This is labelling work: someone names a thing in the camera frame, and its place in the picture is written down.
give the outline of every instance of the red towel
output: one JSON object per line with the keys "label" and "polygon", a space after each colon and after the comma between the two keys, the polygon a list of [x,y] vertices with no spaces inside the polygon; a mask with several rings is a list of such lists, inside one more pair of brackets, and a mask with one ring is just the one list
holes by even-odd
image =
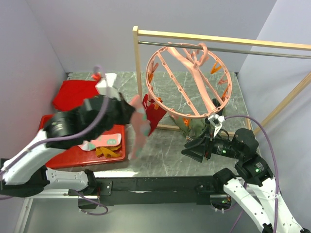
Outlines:
{"label": "red towel", "polygon": [[52,101],[54,107],[60,111],[69,111],[83,103],[84,99],[98,95],[95,88],[97,81],[67,80]]}
{"label": "red towel", "polygon": [[166,111],[160,107],[158,107],[158,109],[156,110],[154,103],[155,103],[154,100],[148,101],[148,95],[144,96],[142,105],[145,108],[147,119],[150,121],[150,128],[151,128],[148,136],[156,129],[159,121],[166,114]]}

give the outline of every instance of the yellow cloth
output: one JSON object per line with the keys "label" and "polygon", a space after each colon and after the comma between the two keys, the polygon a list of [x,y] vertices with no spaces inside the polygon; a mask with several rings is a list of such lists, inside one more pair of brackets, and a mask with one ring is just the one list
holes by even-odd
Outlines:
{"label": "yellow cloth", "polygon": [[116,147],[97,147],[96,148],[96,156],[98,158],[104,156],[106,159],[110,159],[110,158],[118,158],[120,157],[121,155],[120,154],[117,154],[115,153],[114,151],[118,150],[120,147],[121,147],[121,143],[116,146]]}

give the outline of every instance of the red tray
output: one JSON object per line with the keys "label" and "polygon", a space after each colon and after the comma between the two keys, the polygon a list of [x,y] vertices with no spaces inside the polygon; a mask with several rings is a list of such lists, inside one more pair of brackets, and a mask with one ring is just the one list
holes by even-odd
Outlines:
{"label": "red tray", "polygon": [[[52,117],[53,115],[45,115],[42,117],[40,122],[39,129],[42,129],[44,124]],[[50,161],[46,163],[46,166],[52,169],[57,168],[67,168],[74,166],[87,166],[87,165],[96,165],[96,164],[105,164],[113,163],[125,160],[126,150],[125,150],[125,127],[123,125],[114,125],[113,128],[109,131],[104,132],[103,134],[114,134],[121,133],[121,148],[115,153],[121,154],[119,158],[110,158],[106,159],[104,156],[98,158],[96,156],[95,150],[84,151],[78,146],[73,146],[69,150],[55,156]]]}

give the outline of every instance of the wooden frame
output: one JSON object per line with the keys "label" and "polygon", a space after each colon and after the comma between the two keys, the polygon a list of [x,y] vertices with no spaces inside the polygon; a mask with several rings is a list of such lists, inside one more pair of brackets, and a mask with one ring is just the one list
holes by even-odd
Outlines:
{"label": "wooden frame", "polygon": [[[160,37],[170,39],[183,39],[183,40],[198,40],[198,41],[209,41],[227,44],[239,44],[239,45],[251,45],[259,47],[271,47],[279,49],[291,49],[291,50],[307,50],[311,51],[311,45],[306,44],[295,44],[285,43],[276,41],[264,41],[264,40],[252,40],[232,37],[220,37],[211,35],[198,35],[198,34],[186,34],[186,33],[170,33],[170,32],[158,32],[158,31],[147,31],[139,30],[138,26],[133,27],[133,38],[134,38],[134,51],[135,51],[135,63],[136,63],[136,76],[138,94],[142,97],[142,83],[141,83],[141,68],[140,68],[140,54],[138,37]],[[262,125],[267,125],[282,109],[284,109],[309,83],[311,83],[311,73],[309,73],[295,88],[294,90],[269,114],[269,116],[262,122]],[[246,127],[252,129],[249,119],[246,119]],[[159,124],[157,129],[163,130],[179,130],[177,126],[172,125],[161,125]],[[260,131],[259,128],[254,130],[257,134]]]}

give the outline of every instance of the marble floor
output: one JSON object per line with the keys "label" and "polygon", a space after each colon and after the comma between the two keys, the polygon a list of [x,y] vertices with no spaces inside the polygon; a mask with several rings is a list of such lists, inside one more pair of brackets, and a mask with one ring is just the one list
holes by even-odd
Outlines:
{"label": "marble floor", "polygon": [[[124,98],[130,101],[131,98],[138,93],[137,80],[135,72],[117,72],[117,75],[122,78],[122,85],[120,91]],[[174,75],[179,83],[182,85],[192,103],[196,106],[200,113],[204,113],[205,106],[198,93],[197,86],[192,80],[192,76],[188,72],[175,72]],[[222,73],[210,75],[205,73],[211,83],[216,83]],[[90,72],[71,73],[68,79],[91,80]],[[240,90],[237,77],[231,73],[232,79],[232,95],[229,103],[226,105],[226,114],[231,115],[247,115],[247,109]],[[161,97],[166,106],[174,108],[176,111],[182,113],[190,113],[191,109],[178,92],[176,85],[169,77],[167,72],[155,72],[153,78],[154,93]],[[221,96],[225,90],[225,85],[217,89]],[[143,82],[143,93],[147,93],[147,88]],[[161,124],[173,125],[172,120],[165,116]],[[229,119],[224,124],[224,129],[229,132],[234,132],[239,128],[246,128],[245,120],[242,118]],[[127,137],[127,153],[130,152],[135,134],[131,126],[126,129]],[[96,172],[97,177],[158,177],[158,176],[202,176],[213,175],[222,168],[229,168],[236,172],[234,165],[235,160],[213,155],[208,161],[199,163],[181,154],[185,144],[185,138],[181,132],[155,130],[149,137],[147,144],[142,150],[139,158],[135,160],[126,160],[120,163],[103,164],[96,166],[89,166]],[[86,167],[75,167],[69,169],[70,171],[84,170]]]}

